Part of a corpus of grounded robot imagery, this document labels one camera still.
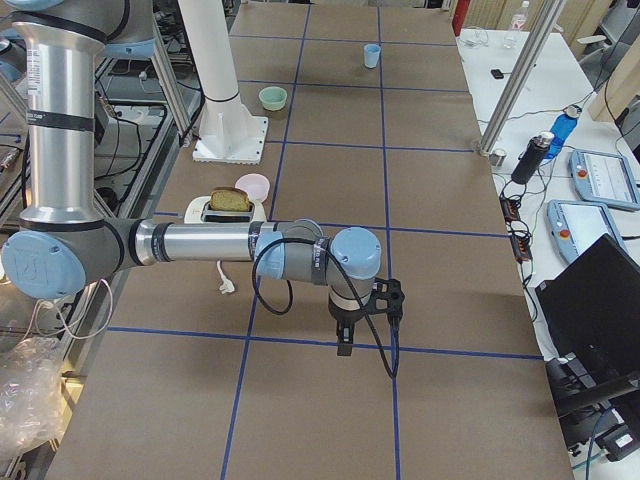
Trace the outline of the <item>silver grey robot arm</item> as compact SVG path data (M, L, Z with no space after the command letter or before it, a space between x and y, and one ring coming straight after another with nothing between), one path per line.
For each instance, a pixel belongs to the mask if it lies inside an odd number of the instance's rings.
M355 227L326 237L315 223L171 224L109 219L94 204L94 71L106 50L149 57L149 1L16 1L26 44L31 203L2 249L10 281L36 299L81 291L136 266L180 260L249 261L254 278L326 286L340 355L382 298L380 244Z

